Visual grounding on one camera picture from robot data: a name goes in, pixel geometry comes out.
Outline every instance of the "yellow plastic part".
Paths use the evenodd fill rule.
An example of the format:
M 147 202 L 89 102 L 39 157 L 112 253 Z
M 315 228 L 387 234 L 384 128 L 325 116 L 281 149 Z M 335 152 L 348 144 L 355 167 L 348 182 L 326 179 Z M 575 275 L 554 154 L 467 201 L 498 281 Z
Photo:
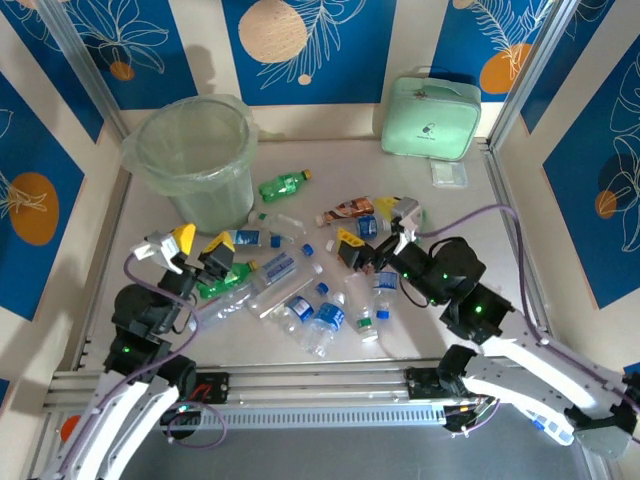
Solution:
M 196 226 L 193 223 L 187 223 L 181 227 L 176 228 L 173 232 L 176 244 L 180 251 L 186 255 L 191 253 L 191 247 L 193 246 L 193 239 L 196 236 Z
M 336 251 L 338 251 L 338 249 L 340 248 L 340 242 L 344 242 L 354 248 L 364 246 L 364 240 L 362 240 L 357 235 L 346 231 L 344 228 L 339 228 L 338 233 L 336 234 Z
M 382 216 L 391 221 L 391 209 L 396 206 L 396 204 L 400 201 L 397 197 L 378 197 L 373 203 L 376 206 L 376 211 L 382 214 Z
M 202 253 L 213 252 L 220 244 L 223 244 L 225 247 L 235 253 L 236 247 L 233 246 L 231 235 L 229 235 L 229 232 L 227 232 L 226 230 L 216 238 L 214 238 L 213 241 L 209 245 L 207 245 L 207 248 L 202 251 Z

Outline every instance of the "mint green case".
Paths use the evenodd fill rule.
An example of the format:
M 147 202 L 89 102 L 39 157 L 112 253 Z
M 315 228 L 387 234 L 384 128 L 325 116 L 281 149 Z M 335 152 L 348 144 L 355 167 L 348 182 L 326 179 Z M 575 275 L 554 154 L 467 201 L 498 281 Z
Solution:
M 382 149 L 396 155 L 460 160 L 480 122 L 480 89 L 437 78 L 393 84 Z

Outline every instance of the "trash bin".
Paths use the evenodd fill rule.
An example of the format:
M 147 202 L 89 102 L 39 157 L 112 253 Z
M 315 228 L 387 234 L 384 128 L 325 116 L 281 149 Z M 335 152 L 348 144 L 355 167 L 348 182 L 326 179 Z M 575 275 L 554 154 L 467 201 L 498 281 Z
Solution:
M 152 114 L 122 143 L 122 165 L 167 196 L 185 222 L 216 234 L 246 223 L 258 129 L 232 95 L 186 98 Z

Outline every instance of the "blue bottle cap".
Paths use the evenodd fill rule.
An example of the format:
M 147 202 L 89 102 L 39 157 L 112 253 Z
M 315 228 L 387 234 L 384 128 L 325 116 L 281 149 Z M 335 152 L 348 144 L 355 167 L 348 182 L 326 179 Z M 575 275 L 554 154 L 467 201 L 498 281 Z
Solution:
M 320 282 L 318 285 L 316 285 L 316 291 L 320 295 L 326 295 L 327 293 L 329 293 L 329 287 L 327 287 L 326 283 Z
M 313 247 L 308 243 L 305 243 L 302 246 L 301 250 L 302 250 L 302 253 L 304 253 L 305 257 L 310 257 L 311 255 L 313 255 Z

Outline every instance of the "green plastic bottle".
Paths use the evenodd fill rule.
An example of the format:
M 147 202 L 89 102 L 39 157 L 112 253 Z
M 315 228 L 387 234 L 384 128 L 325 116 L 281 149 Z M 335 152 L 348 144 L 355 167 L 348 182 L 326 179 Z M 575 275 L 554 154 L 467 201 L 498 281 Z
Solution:
M 262 200 L 269 203 L 279 198 L 293 195 L 310 178 L 311 172 L 309 170 L 279 175 L 273 180 L 261 183 L 258 191 L 262 195 Z
M 243 283 L 249 274 L 257 268 L 258 264 L 254 260 L 247 263 L 234 263 L 224 280 L 218 280 L 211 286 L 198 283 L 196 288 L 198 289 L 198 293 L 200 293 L 200 298 L 209 300 L 210 298 L 217 297 L 221 293 L 231 290 L 236 285 Z

